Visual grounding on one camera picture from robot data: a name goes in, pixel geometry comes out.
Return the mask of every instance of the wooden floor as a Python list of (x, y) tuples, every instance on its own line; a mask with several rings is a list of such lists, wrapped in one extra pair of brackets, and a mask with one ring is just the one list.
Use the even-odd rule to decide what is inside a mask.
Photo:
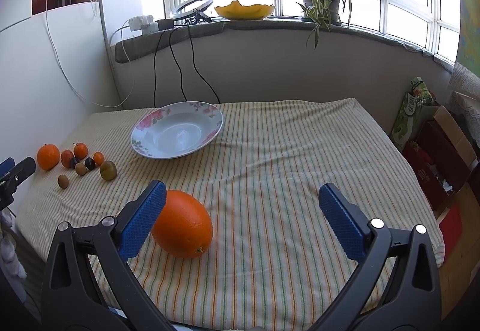
[(442, 288), (442, 318), (453, 309), (469, 287), (472, 269), (480, 261), (480, 206), (467, 183), (457, 194), (462, 235), (439, 269)]

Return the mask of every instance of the orange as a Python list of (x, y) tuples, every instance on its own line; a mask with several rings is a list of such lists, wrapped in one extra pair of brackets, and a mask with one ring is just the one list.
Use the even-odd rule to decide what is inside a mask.
[(169, 190), (152, 236), (174, 257), (200, 257), (212, 242), (212, 221), (198, 200), (180, 190)]
[(84, 143), (74, 143), (75, 148), (73, 149), (73, 154), (80, 160), (86, 158), (88, 155), (88, 148)]
[(43, 170), (53, 169), (60, 161), (60, 151), (53, 144), (45, 144), (37, 152), (37, 163)]
[(67, 169), (70, 168), (70, 160), (74, 157), (74, 153), (70, 150), (65, 150), (60, 155), (61, 164)]
[(105, 158), (101, 152), (96, 152), (95, 154), (93, 154), (93, 160), (95, 161), (97, 166), (100, 166), (103, 161), (105, 161)]

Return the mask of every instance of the plant pot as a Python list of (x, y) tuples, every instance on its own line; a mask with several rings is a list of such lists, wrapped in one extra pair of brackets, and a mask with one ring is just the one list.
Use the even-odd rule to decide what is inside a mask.
[[(311, 0), (302, 0), (303, 4), (306, 7), (313, 6), (313, 3)], [(338, 21), (338, 9), (340, 8), (340, 0), (333, 0), (332, 3), (330, 4), (330, 14), (332, 16), (332, 21), (331, 23), (333, 25), (340, 25), (341, 23)]]

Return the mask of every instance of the floral plate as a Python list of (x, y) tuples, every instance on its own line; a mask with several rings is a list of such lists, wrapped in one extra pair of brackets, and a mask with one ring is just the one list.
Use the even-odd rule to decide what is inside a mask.
[(212, 104), (173, 103), (150, 113), (135, 126), (131, 147), (147, 158), (178, 158), (206, 146), (222, 125), (222, 112)]

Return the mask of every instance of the striped cloth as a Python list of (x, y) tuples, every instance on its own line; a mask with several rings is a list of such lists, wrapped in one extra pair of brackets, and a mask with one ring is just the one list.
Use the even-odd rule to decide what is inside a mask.
[[(225, 118), (219, 136), (167, 161), (130, 147), (133, 127), (152, 109), (92, 115), (62, 149), (84, 142), (117, 164), (118, 177), (105, 182), (98, 171), (80, 177), (61, 165), (38, 172), (19, 211), (22, 234), (46, 259), (59, 222), (94, 225), (152, 179), (192, 194), (212, 218), (210, 249), (199, 258), (174, 258), (149, 236), (129, 264), (168, 319), (218, 330), (303, 330), (337, 296), (356, 262), (346, 258), (318, 207), (326, 182), (389, 227), (424, 224), (442, 263), (442, 235), (413, 170), (355, 99), (219, 108)], [(70, 179), (66, 190), (57, 185), (61, 173)], [(115, 303), (97, 258), (91, 261), (107, 301)], [(392, 266), (367, 306), (378, 301)]]

